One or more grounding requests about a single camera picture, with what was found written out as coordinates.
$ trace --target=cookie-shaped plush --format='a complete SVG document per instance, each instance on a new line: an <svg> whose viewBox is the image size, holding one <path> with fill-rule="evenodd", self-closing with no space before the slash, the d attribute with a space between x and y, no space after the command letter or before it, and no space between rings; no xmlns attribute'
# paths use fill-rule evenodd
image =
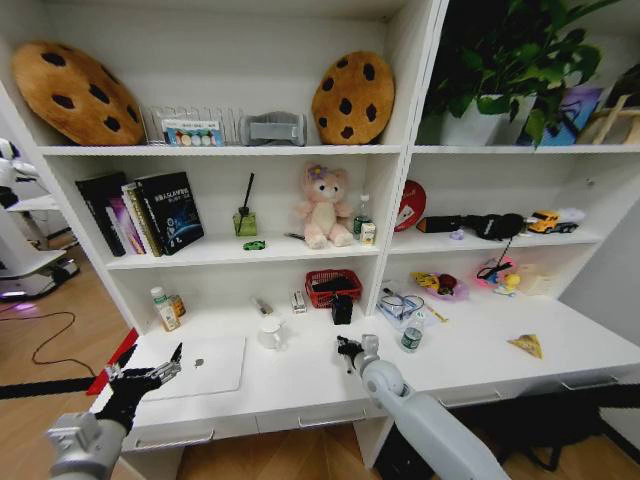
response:
<svg viewBox="0 0 640 480"><path fill-rule="evenodd" d="M375 53L353 52L327 70L311 111L323 143L369 143L386 127L395 89L389 65Z"/></svg>
<svg viewBox="0 0 640 480"><path fill-rule="evenodd" d="M135 145L138 105L109 70L76 48L27 43L13 56L18 88L31 109L79 145Z"/></svg>

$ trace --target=plastic bottle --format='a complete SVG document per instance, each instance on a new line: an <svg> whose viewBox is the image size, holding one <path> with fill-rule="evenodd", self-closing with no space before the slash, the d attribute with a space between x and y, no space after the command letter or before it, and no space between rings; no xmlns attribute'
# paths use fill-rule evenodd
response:
<svg viewBox="0 0 640 480"><path fill-rule="evenodd" d="M360 232L362 230L363 223L371 222L371 215L369 214L369 194L363 193L360 195L360 208L356 213L356 218L353 219L353 236L356 239L360 238Z"/></svg>
<svg viewBox="0 0 640 480"><path fill-rule="evenodd" d="M424 314L422 312L416 312L407 328L404 330L404 334L402 335L402 340L400 340L400 345L402 349L407 353L413 353L418 349L420 345L420 341L422 340L422 329L423 329L423 318Z"/></svg>
<svg viewBox="0 0 640 480"><path fill-rule="evenodd" d="M178 328L180 326L180 320L178 320L169 299L165 295L164 289L162 287L153 287L151 289L151 296L153 297L153 303L160 313L165 330L170 332Z"/></svg>

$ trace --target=plastic basket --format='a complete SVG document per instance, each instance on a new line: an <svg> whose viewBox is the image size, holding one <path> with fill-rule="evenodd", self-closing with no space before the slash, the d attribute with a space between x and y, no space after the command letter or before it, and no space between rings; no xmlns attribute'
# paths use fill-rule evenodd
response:
<svg viewBox="0 0 640 480"><path fill-rule="evenodd" d="M314 285L328 282L337 277L345 277L355 285L355 287L350 290L337 290L335 292L315 292L313 290ZM320 270L317 272L309 272L307 273L304 287L307 295L309 295L311 299L311 304L316 308L331 308L331 298L334 294L349 295L353 301L358 300L362 294L362 284L360 280L358 280L358 276L351 270Z"/></svg>

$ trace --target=wooden floor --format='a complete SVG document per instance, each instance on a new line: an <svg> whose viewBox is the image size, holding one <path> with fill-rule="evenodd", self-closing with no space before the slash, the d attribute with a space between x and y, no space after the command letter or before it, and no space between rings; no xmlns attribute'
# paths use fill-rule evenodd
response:
<svg viewBox="0 0 640 480"><path fill-rule="evenodd" d="M128 328L80 250L73 256L81 273L49 296L0 313L31 316L60 310L76 313L68 331L47 345L41 359L73 356L99 371L125 337ZM71 364L36 366L31 353L62 328L68 317L0 321L0 384L87 376ZM46 429L65 412L86 410L93 401L83 393L0 400L0 479L46 479L52 449ZM548 473L514 455L505 466L516 480L639 479L640 467L607 437L591 437L568 447L560 468ZM113 480L137 477L117 466ZM180 480L364 480L379 479L366 470L351 426L294 430L220 440L185 450Z"/></svg>

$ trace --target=white flower pot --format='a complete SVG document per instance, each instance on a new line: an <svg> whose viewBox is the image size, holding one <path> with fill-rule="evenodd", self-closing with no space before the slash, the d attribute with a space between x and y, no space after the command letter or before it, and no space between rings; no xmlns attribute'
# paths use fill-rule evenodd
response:
<svg viewBox="0 0 640 480"><path fill-rule="evenodd" d="M493 98L499 95L488 95ZM509 114L484 115L478 111L475 100L460 118L447 113L440 131L441 145L481 146L481 145L514 145L522 127L526 123L533 108L535 97L526 97L520 101L520 110L513 122L509 122Z"/></svg>

